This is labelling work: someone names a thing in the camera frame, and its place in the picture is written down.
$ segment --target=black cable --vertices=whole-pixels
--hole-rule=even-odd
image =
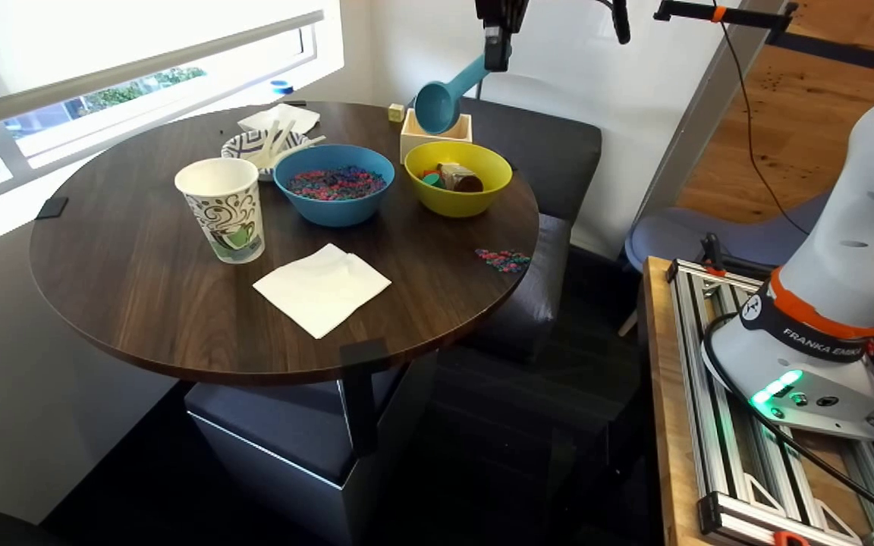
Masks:
[[[780,431],[776,421],[770,421],[765,411],[760,411],[744,390],[733,383],[733,377],[722,369],[715,353],[713,353],[713,332],[715,326],[722,326],[730,317],[735,317],[739,313],[720,316],[707,325],[705,330],[705,353],[710,357],[710,369],[722,380],[722,385],[735,394],[735,401],[754,411],[780,444],[793,445],[798,454],[805,454],[811,464],[816,464],[821,470],[827,470],[828,476],[836,476],[842,484],[853,488],[858,497],[864,497],[869,502],[874,502],[874,495],[864,490],[861,484],[851,482],[844,473],[838,473],[833,464],[827,464],[821,454],[802,450],[790,435]]]
[[[760,168],[757,141],[754,141],[754,102],[749,102],[749,97],[746,97],[746,77],[744,77],[744,64],[741,64],[741,56],[739,56],[735,41],[733,41],[733,30],[730,30],[730,24],[722,20],[720,28],[722,28],[722,41],[726,41],[726,48],[733,52],[735,73],[739,73],[739,84],[741,84],[744,121],[746,121],[746,157],[749,157],[749,168],[754,168],[754,172],[761,179],[768,197],[770,197],[775,206],[776,206],[776,212],[780,212],[780,215],[783,215],[783,218],[786,218],[798,233],[808,236],[808,228],[798,224],[798,221],[786,212],[786,206],[780,202],[780,197],[775,193],[768,176],[765,176],[761,168]]]

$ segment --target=green light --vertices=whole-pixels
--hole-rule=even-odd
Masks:
[[[760,408],[765,408],[765,402],[768,402],[776,390],[796,385],[802,377],[805,377],[802,369],[786,369],[786,374],[776,377],[770,385],[765,385],[761,390],[757,390],[757,394],[749,397],[749,402],[760,405]]]

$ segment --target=white napkin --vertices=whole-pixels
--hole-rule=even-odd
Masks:
[[[316,341],[344,325],[360,304],[373,300],[388,278],[335,243],[316,256],[277,266],[255,283],[273,306],[311,330]]]
[[[293,134],[311,134],[318,121],[318,112],[313,109],[301,109],[301,106],[293,106],[293,102],[277,102],[265,112],[255,112],[250,118],[241,118],[238,127],[243,130],[273,130],[277,124],[287,127],[293,121]]]

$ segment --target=paper cup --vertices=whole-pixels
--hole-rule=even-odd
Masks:
[[[265,253],[258,168],[251,161],[205,157],[181,168],[174,185],[188,200],[219,261],[250,264]]]

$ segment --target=yellow bowl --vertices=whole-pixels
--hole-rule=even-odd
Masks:
[[[433,172],[437,163],[458,163],[472,171],[482,182],[482,190],[452,190],[425,182],[422,176]],[[405,155],[405,171],[414,179],[415,200],[445,218],[472,218],[486,212],[513,179],[511,163],[499,151],[475,141],[415,145]]]

